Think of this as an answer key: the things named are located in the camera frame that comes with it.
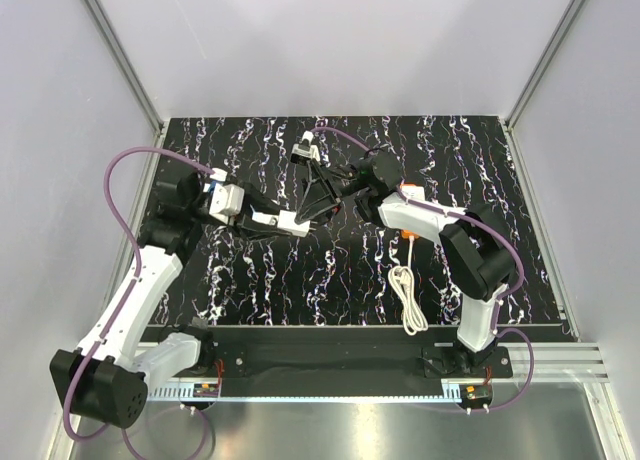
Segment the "white cube socket adapter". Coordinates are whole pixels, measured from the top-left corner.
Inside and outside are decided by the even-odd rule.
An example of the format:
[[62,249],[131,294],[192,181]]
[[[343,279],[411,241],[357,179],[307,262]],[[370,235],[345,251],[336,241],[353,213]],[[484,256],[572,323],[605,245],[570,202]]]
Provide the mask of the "white cube socket adapter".
[[415,185],[415,184],[402,184],[401,192],[403,195],[411,200],[416,200],[420,202],[424,202],[426,200],[425,197],[425,189],[423,186]]

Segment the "orange power strip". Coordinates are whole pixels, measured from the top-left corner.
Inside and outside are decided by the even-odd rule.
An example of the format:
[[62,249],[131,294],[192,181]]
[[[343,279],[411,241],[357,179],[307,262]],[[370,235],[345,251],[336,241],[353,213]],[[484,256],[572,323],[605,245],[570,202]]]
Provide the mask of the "orange power strip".
[[418,238],[418,235],[417,235],[417,234],[415,234],[414,232],[408,231],[408,230],[403,230],[403,231],[401,232],[401,236],[402,236],[404,239],[408,239],[408,240],[411,240],[411,241],[413,241],[413,240],[415,240],[415,239],[417,239],[417,238]]

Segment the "white small charger adapter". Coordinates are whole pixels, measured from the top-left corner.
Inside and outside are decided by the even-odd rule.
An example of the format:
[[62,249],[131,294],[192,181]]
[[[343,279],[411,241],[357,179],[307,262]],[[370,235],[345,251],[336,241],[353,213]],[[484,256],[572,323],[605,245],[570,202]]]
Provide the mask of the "white small charger adapter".
[[300,238],[306,237],[311,230],[310,221],[298,223],[296,221],[296,212],[287,210],[279,212],[276,226],[279,230]]

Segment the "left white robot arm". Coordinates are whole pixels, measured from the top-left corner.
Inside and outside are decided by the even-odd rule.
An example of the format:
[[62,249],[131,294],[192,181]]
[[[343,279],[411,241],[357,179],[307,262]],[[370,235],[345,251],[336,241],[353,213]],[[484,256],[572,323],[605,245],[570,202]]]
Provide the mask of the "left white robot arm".
[[58,350],[50,372],[64,415],[126,429],[147,396],[176,374],[196,376],[215,366],[211,331],[182,325],[139,353],[160,300],[192,257],[207,225],[230,228],[246,240],[304,236],[309,224],[255,190],[212,170],[208,181],[190,171],[158,186],[156,209],[133,240],[134,259],[107,308],[72,351]]

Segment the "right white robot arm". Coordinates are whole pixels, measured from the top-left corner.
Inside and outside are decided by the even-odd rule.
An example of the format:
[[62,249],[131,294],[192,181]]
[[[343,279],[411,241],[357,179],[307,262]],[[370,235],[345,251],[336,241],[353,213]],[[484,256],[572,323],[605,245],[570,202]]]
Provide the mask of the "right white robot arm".
[[364,222],[441,247],[451,279],[463,295],[455,367],[470,377],[486,369],[497,345],[499,303],[523,278],[522,262],[492,208],[460,209],[420,199],[405,183],[399,160],[381,150],[331,168],[321,161],[315,146],[297,144],[291,160],[307,169],[296,223],[326,224],[344,199],[353,198]]

